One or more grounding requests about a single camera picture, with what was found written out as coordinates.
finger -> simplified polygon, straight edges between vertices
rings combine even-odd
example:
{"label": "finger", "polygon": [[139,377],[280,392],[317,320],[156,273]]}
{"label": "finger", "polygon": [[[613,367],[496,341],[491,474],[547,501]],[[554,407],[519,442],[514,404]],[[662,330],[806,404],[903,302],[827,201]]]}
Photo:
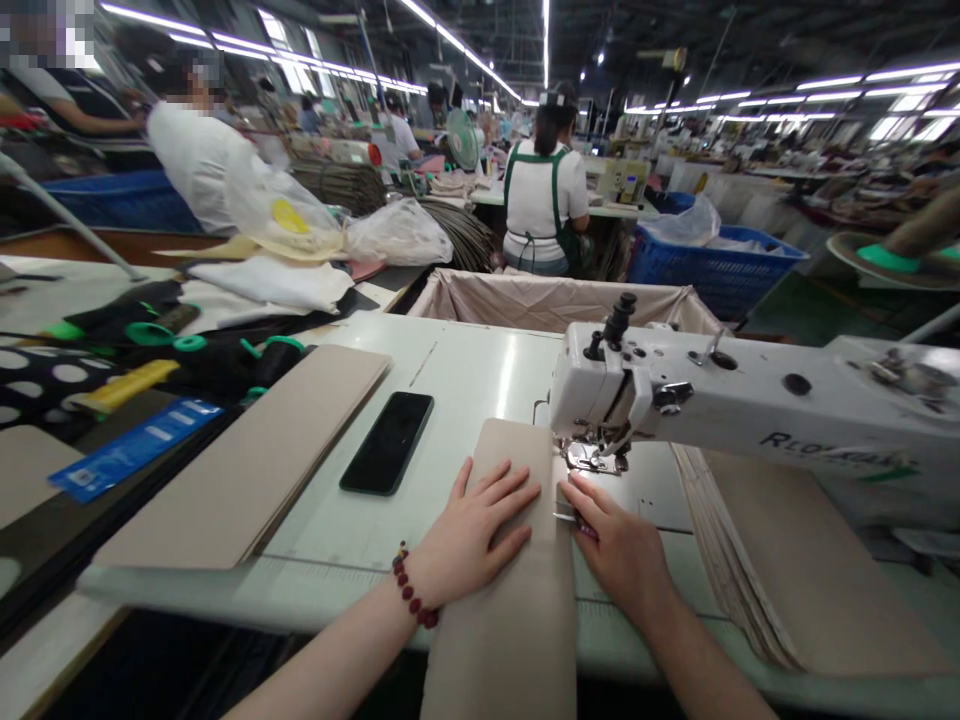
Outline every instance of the finger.
{"label": "finger", "polygon": [[590,524],[594,530],[599,532],[600,528],[606,523],[607,514],[597,507],[592,498],[584,495],[576,485],[565,480],[560,481],[560,490],[566,496],[570,504],[583,515],[583,519]]}
{"label": "finger", "polygon": [[613,515],[620,510],[617,501],[610,497],[610,494],[606,490],[590,482],[580,473],[576,471],[570,473],[570,481],[577,486],[580,492],[593,500],[597,504],[597,507],[607,513],[607,515]]}
{"label": "finger", "polygon": [[507,520],[523,510],[527,505],[536,500],[539,495],[540,483],[533,483],[503,498],[503,500],[493,506],[497,527],[500,527]]}
{"label": "finger", "polygon": [[529,525],[523,525],[513,530],[513,532],[497,543],[497,546],[487,554],[487,563],[491,579],[496,577],[497,573],[503,570],[504,566],[517,556],[517,553],[520,552],[521,548],[523,548],[532,535],[533,530],[531,527]]}
{"label": "finger", "polygon": [[487,505],[496,505],[507,495],[523,485],[527,481],[528,477],[530,477],[530,468],[524,466],[515,473],[510,473],[509,475],[504,476],[493,485],[488,487],[486,490],[484,490],[483,495],[480,496],[480,499],[483,500]]}
{"label": "finger", "polygon": [[477,495],[482,494],[484,490],[506,475],[509,470],[510,460],[501,460],[500,464],[497,465],[489,475],[482,477],[480,482],[470,488],[470,497],[476,497]]}
{"label": "finger", "polygon": [[457,473],[457,479],[453,482],[453,489],[450,490],[450,499],[447,505],[454,500],[459,500],[467,491],[467,480],[470,479],[470,471],[473,470],[473,458],[467,455],[467,459],[460,466],[460,472]]}

left hand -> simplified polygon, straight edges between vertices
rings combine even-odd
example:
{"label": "left hand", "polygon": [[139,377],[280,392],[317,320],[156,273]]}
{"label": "left hand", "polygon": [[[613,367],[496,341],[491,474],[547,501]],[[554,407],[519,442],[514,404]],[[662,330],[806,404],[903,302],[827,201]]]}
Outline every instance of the left hand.
{"label": "left hand", "polygon": [[530,526],[523,525],[490,547],[497,529],[540,495],[539,483],[521,487],[530,468],[507,474],[510,461],[504,460],[467,491],[472,469],[468,457],[446,509],[404,561],[424,607],[435,609],[484,587],[530,539]]}

polka dot fabric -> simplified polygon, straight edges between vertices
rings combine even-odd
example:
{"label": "polka dot fabric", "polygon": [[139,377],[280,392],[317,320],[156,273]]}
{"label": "polka dot fabric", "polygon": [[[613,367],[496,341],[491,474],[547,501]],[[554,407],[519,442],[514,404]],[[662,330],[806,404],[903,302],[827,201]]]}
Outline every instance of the polka dot fabric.
{"label": "polka dot fabric", "polygon": [[0,348],[0,430],[34,425],[72,442],[96,422],[75,401],[122,374],[79,350]]}

yellow label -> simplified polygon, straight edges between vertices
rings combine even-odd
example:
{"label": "yellow label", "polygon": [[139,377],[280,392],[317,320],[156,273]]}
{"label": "yellow label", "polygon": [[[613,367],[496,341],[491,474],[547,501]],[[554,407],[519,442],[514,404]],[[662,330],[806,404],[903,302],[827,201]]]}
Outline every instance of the yellow label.
{"label": "yellow label", "polygon": [[295,232],[298,235],[306,235],[310,232],[310,228],[307,227],[303,218],[297,215],[297,211],[286,200],[277,200],[273,204],[273,219],[284,230]]}

hand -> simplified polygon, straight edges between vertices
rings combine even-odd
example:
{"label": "hand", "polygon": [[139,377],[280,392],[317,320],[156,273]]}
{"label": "hand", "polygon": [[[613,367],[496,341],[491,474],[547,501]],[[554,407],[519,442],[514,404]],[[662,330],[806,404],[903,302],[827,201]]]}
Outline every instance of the hand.
{"label": "hand", "polygon": [[561,482],[560,489],[598,535],[574,533],[594,577],[640,632],[646,633],[663,609],[679,601],[660,531],[639,515],[623,510],[605,490],[577,472],[570,473],[570,482]]}
{"label": "hand", "polygon": [[504,460],[467,491],[472,469],[473,459],[468,457],[446,509],[404,561],[424,607],[438,608],[484,587],[530,539],[530,526],[523,525],[490,547],[497,528],[540,495],[539,483],[521,488],[530,468],[508,475],[510,461]]}

